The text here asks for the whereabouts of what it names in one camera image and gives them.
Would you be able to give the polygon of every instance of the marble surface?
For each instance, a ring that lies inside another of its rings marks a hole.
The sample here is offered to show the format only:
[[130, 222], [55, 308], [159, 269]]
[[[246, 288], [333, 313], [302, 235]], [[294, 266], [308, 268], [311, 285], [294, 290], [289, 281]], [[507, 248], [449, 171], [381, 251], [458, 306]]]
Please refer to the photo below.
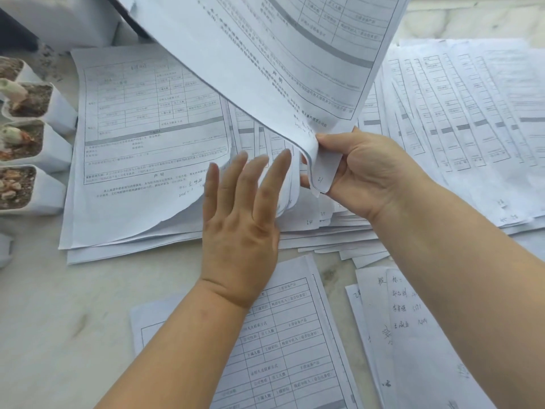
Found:
[[[401, 38], [523, 37], [545, 47], [545, 0], [413, 0]], [[137, 42], [121, 29], [120, 43]], [[37, 62], [77, 105], [69, 57]], [[66, 174], [60, 178], [66, 181]], [[14, 260], [0, 270], [0, 406], [5, 409], [92, 407], [133, 359], [129, 309], [191, 287], [201, 243], [66, 266], [57, 250], [61, 217], [0, 220], [15, 236]], [[280, 253], [280, 261], [299, 255]], [[351, 261], [315, 254], [365, 409], [378, 400], [344, 286]]]

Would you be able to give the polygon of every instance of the potted plant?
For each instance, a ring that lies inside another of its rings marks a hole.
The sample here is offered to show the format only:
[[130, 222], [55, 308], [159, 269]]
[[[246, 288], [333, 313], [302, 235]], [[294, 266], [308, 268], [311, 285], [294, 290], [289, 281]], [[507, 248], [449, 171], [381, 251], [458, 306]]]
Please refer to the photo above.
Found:
[[[21, 59], [0, 56], [0, 78], [12, 82], [41, 82], [31, 67]], [[4, 101], [5, 96], [0, 93], [0, 100]]]
[[16, 122], [39, 119], [61, 135], [76, 130], [77, 112], [51, 83], [18, 83], [0, 79], [7, 100], [2, 115]]
[[65, 171], [72, 145], [41, 120], [0, 126], [0, 166], [33, 164], [45, 172]]
[[0, 215], [62, 211], [66, 187], [34, 165], [0, 168]]

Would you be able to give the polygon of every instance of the right hand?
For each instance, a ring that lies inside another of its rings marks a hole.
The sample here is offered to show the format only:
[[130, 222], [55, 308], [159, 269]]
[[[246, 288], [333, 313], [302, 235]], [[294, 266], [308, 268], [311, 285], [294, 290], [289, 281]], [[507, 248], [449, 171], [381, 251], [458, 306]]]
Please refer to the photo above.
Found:
[[[342, 153], [341, 163], [326, 194], [371, 222], [406, 190], [429, 181], [420, 166], [392, 139], [362, 132], [316, 135], [327, 151]], [[307, 175], [301, 185], [309, 187]]]

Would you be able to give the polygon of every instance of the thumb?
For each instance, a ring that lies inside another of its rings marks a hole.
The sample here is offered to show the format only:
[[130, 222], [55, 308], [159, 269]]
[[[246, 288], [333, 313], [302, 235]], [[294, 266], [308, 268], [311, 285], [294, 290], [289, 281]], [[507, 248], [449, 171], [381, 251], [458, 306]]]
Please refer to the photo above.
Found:
[[365, 133], [354, 129], [351, 133], [318, 133], [318, 143], [327, 151], [348, 155], [361, 142], [364, 141]]

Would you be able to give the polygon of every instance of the white plant pot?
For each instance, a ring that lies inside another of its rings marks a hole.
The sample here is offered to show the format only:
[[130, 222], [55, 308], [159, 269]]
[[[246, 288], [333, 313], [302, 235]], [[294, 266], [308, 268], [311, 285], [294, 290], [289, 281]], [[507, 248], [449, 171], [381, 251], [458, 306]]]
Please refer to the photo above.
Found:
[[66, 186], [57, 179], [50, 177], [34, 165], [17, 165], [10, 168], [33, 167], [36, 169], [31, 200], [26, 206], [17, 209], [0, 210], [0, 215], [54, 215], [63, 210]]
[[[18, 128], [28, 123], [31, 122], [12, 122], [5, 126]], [[66, 171], [72, 161], [72, 145], [55, 132], [50, 125], [43, 124], [44, 138], [40, 153], [36, 156], [22, 157], [11, 161], [0, 161], [0, 166], [36, 165], [47, 173]]]
[[[23, 68], [21, 69], [21, 71], [19, 72], [19, 75], [14, 81], [18, 83], [25, 83], [25, 82], [41, 83], [42, 79], [36, 76], [36, 73], [34, 73], [34, 70], [32, 70], [32, 68], [27, 64], [27, 62], [24, 60], [21, 60], [21, 61], [23, 62]], [[4, 94], [0, 93], [0, 101], [4, 102], [5, 100], [6, 100], [6, 97], [4, 96]]]
[[29, 120], [41, 120], [44, 123], [50, 125], [57, 133], [61, 135], [68, 135], [76, 131], [77, 112], [68, 103], [68, 101], [60, 94], [55, 86], [51, 83], [32, 83], [51, 86], [53, 91], [51, 92], [51, 99], [49, 101], [49, 107], [47, 112], [38, 118], [18, 118], [12, 116], [9, 112], [10, 100], [4, 102], [2, 106], [2, 115], [15, 122], [27, 122]]
[[13, 238], [0, 234], [0, 268], [7, 266], [13, 258]]

